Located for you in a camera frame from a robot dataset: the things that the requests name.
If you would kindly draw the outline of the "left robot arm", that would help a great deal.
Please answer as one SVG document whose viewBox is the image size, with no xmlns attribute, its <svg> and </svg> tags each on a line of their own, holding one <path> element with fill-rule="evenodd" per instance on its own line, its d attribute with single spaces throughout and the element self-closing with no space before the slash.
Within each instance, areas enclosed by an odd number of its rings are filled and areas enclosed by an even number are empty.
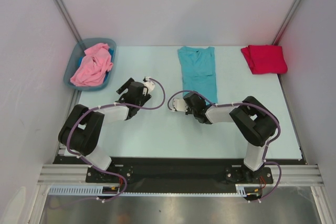
<svg viewBox="0 0 336 224">
<path fill-rule="evenodd" d="M 155 84 L 149 79 L 137 82 L 130 78 L 118 90 L 119 99 L 109 107 L 89 110 L 77 104 L 66 119 L 58 140 L 69 147 L 78 157 L 84 157 L 98 168 L 98 176 L 105 182 L 115 178 L 116 169 L 112 158 L 98 145 L 102 126 L 134 117 L 152 96 Z"/>
</svg>

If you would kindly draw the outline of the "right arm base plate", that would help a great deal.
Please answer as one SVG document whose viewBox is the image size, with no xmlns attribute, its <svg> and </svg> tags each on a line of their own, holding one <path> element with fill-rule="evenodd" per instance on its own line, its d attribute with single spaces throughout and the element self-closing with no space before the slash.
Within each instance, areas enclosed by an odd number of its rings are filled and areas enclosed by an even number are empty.
<svg viewBox="0 0 336 224">
<path fill-rule="evenodd" d="M 256 171 L 252 171 L 246 165 L 227 166 L 224 170 L 224 179 L 227 184 L 258 184 L 260 181 L 272 184 L 274 182 L 271 169 L 265 165 Z"/>
</svg>

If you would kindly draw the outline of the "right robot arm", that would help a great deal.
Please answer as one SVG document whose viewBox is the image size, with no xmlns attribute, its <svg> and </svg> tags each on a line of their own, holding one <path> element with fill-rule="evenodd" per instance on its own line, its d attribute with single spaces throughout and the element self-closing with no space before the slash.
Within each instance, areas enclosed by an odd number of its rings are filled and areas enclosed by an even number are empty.
<svg viewBox="0 0 336 224">
<path fill-rule="evenodd" d="M 202 124 L 232 122 L 237 126 L 248 142 L 243 179 L 249 183 L 259 179 L 269 143 L 281 133 L 278 119 L 253 96 L 242 102 L 218 105 L 196 92 L 189 92 L 183 101 L 185 113 L 192 114 Z"/>
</svg>

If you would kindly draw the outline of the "turquoise t shirt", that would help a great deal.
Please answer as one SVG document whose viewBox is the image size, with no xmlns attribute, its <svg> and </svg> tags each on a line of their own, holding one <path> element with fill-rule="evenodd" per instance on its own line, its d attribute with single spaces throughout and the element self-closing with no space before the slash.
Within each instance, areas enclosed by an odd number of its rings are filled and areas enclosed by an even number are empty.
<svg viewBox="0 0 336 224">
<path fill-rule="evenodd" d="M 217 103 L 215 48 L 182 47 L 177 50 L 182 71 L 182 87 Z"/>
</svg>

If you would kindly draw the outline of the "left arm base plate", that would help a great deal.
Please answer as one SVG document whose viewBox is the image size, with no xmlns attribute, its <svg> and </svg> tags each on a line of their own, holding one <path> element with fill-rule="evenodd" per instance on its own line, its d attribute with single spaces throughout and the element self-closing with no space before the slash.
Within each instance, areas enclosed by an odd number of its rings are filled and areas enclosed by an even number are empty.
<svg viewBox="0 0 336 224">
<path fill-rule="evenodd" d="M 86 183 L 108 184 L 129 182 L 133 176 L 132 165 L 118 164 L 112 160 L 107 170 L 100 170 L 94 165 L 89 165 L 86 173 Z"/>
</svg>

